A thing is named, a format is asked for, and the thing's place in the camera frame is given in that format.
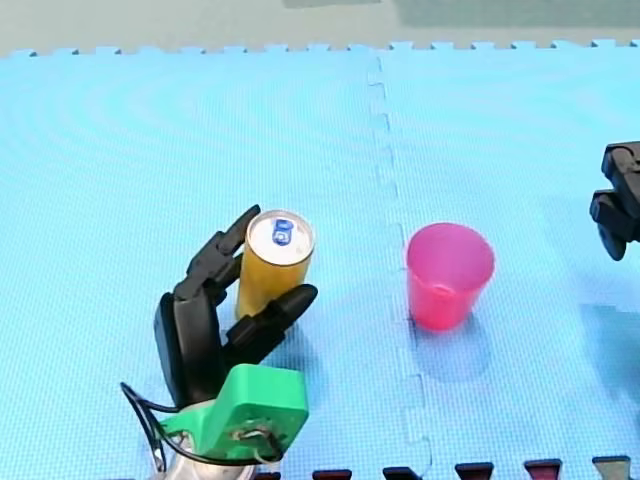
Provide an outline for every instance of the interlocking foam tile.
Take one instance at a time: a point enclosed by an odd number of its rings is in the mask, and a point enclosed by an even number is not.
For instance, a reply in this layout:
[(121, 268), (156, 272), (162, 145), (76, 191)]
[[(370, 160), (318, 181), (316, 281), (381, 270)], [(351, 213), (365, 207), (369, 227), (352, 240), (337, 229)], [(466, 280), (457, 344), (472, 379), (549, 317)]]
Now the interlocking foam tile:
[[(268, 359), (305, 372), (312, 409), (283, 478), (636, 459), (640, 256), (612, 262), (588, 206), (604, 146), (640, 137), (640, 50), (594, 46), (0, 61), (0, 479), (150, 473), (118, 382), (168, 403), (156, 302), (254, 202), (319, 238), (320, 296)], [(406, 319), (402, 250), (440, 220), (498, 265), (466, 328), (432, 337)]]
[(375, 52), (244, 52), (0, 61), (0, 430), (11, 439), (0, 478), (151, 473), (118, 383), (169, 402), (156, 302), (256, 202), (301, 212), (318, 235), (309, 280), (320, 295), (269, 359), (306, 373), (313, 412), (284, 478), (428, 465), (394, 408), (406, 395), (385, 341)]
[(638, 476), (640, 251), (610, 260), (588, 208), (607, 187), (605, 145), (640, 138), (640, 49), (438, 47), (381, 53), (387, 220), (404, 242), (429, 223), (469, 225), (497, 267), (460, 331), (398, 329), (405, 383), (422, 393), (406, 414), (430, 441), (426, 478), (457, 478), (462, 462), (527, 478), (523, 462), (559, 458), (563, 478), (595, 480), (590, 459), (620, 454)]

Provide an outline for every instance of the can lid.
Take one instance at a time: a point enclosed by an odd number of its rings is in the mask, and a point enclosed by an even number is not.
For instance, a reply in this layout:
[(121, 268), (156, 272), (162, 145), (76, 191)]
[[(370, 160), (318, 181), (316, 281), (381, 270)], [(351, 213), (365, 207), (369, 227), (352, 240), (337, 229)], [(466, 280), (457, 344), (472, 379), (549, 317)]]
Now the can lid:
[(313, 230), (302, 217), (285, 210), (270, 210), (255, 217), (247, 241), (256, 255), (274, 265), (295, 265), (313, 251)]

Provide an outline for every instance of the pink plastic cup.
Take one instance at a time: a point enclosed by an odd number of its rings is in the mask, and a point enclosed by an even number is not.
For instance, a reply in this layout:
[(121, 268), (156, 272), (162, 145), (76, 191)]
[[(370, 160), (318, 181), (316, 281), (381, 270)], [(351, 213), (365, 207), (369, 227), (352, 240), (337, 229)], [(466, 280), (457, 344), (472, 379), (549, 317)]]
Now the pink plastic cup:
[(409, 310), (413, 320), (432, 331), (446, 331), (465, 321), (493, 275), (493, 250), (475, 230), (436, 223), (409, 242)]

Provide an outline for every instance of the blue pull tab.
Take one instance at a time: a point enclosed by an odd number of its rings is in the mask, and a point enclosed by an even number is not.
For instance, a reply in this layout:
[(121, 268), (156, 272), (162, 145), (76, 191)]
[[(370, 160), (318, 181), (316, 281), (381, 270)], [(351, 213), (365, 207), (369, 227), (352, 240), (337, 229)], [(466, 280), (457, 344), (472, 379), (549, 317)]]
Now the blue pull tab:
[(273, 234), (271, 239), (276, 245), (284, 247), (291, 243), (291, 234), (293, 233), (293, 223), (283, 218), (276, 219), (273, 226)]

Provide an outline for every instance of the black mechanical part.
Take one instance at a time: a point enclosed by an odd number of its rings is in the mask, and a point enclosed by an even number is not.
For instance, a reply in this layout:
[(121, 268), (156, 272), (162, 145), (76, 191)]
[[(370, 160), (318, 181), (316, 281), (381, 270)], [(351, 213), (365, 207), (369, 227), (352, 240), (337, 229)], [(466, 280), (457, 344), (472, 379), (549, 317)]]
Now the black mechanical part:
[(640, 142), (608, 145), (602, 173), (613, 190), (594, 193), (590, 214), (607, 253), (619, 261), (627, 243), (640, 241)]
[(318, 289), (303, 284), (267, 304), (255, 316), (246, 315), (227, 332), (222, 348), (228, 368), (241, 363), (257, 365), (285, 339), (285, 331), (311, 306)]
[(228, 374), (222, 355), (216, 307), (238, 279), (249, 222), (255, 205), (226, 232), (215, 235), (189, 263), (186, 278), (160, 299), (154, 331), (162, 372), (178, 408), (215, 398)]

